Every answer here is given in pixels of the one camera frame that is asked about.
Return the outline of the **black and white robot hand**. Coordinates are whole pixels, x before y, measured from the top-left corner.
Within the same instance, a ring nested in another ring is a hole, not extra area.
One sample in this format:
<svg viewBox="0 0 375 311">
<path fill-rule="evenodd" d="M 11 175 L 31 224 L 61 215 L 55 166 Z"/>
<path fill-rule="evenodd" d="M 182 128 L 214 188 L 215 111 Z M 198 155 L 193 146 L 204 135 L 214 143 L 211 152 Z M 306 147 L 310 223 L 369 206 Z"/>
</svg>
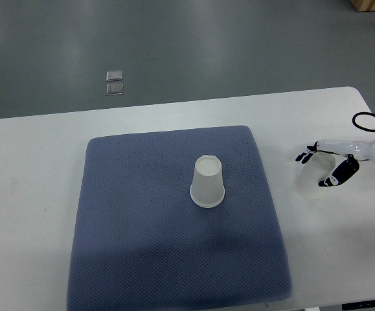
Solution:
<svg viewBox="0 0 375 311">
<path fill-rule="evenodd" d="M 360 163 L 371 161 L 375 163 L 375 139 L 369 142 L 320 140 L 296 157 L 296 162 L 303 165 L 317 152 L 342 156 L 345 158 L 327 177 L 319 182 L 320 187 L 336 187 L 348 181 L 360 169 Z"/>
</svg>

